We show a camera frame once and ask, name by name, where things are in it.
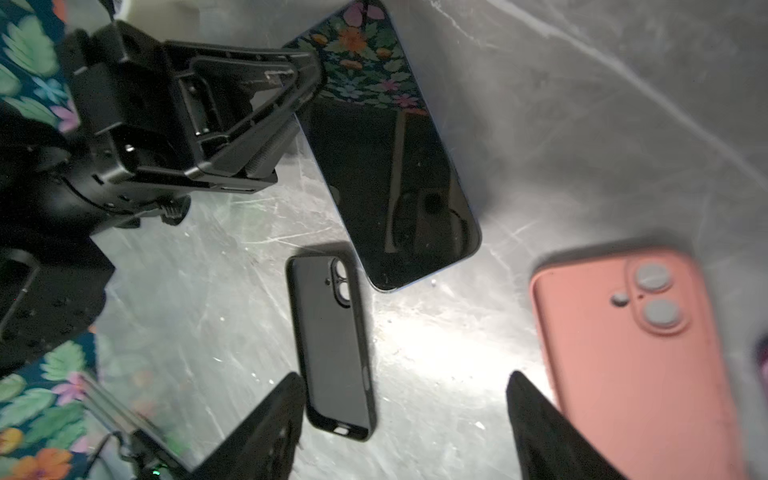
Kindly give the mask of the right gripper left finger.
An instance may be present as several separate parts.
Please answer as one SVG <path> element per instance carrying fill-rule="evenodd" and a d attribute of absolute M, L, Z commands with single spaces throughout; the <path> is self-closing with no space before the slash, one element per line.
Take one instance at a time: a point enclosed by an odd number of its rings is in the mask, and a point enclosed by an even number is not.
<path fill-rule="evenodd" d="M 287 479 L 302 431 L 305 383 L 294 372 L 191 473 L 193 479 Z"/>

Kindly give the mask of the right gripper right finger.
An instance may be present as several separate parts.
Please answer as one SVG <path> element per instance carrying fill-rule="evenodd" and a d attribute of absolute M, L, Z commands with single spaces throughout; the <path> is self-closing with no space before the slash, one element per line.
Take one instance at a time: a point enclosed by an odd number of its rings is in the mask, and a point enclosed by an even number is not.
<path fill-rule="evenodd" d="M 506 399 L 524 480 L 623 477 L 522 372 L 511 374 Z"/>

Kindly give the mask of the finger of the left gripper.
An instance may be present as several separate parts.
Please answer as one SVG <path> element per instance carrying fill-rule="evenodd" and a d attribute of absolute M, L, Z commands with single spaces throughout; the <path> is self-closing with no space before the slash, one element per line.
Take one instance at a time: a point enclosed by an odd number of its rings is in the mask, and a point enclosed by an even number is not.
<path fill-rule="evenodd" d="M 317 53 L 167 41 L 161 45 L 185 151 L 184 174 L 256 127 L 270 136 L 323 82 Z"/>
<path fill-rule="evenodd" d="M 295 116 L 289 116 L 270 136 L 252 127 L 198 166 L 197 180 L 210 190 L 230 193 L 268 188 L 278 181 L 276 166 L 298 133 Z"/>

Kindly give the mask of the dark blue smartphone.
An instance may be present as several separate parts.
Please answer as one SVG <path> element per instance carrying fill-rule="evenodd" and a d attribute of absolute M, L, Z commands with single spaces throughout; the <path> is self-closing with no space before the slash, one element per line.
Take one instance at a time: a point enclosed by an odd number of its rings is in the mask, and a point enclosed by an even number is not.
<path fill-rule="evenodd" d="M 352 1 L 294 39 L 324 83 L 299 124 L 371 285 L 473 255 L 479 224 L 385 6 Z"/>

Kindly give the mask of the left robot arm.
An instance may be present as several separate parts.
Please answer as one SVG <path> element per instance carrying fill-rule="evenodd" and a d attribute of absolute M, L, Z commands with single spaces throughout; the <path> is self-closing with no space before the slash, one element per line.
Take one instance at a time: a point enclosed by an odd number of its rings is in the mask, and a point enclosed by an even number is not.
<path fill-rule="evenodd" d="M 122 21 L 55 48 L 79 117 L 67 133 L 1 110 L 1 372 L 84 332 L 114 267 L 94 236 L 147 217 L 176 226 L 191 194 L 277 180 L 319 57 L 158 41 Z"/>

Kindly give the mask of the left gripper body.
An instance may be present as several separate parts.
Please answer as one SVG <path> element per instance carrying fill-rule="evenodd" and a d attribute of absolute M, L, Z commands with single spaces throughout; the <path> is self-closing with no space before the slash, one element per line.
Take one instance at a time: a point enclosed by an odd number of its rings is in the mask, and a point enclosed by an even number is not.
<path fill-rule="evenodd" d="M 71 158 L 53 181 L 53 221 L 64 228 L 110 228 L 158 216 L 186 217 L 192 182 L 169 79 L 151 36 L 115 21 L 57 46 L 79 116 L 66 134 Z"/>

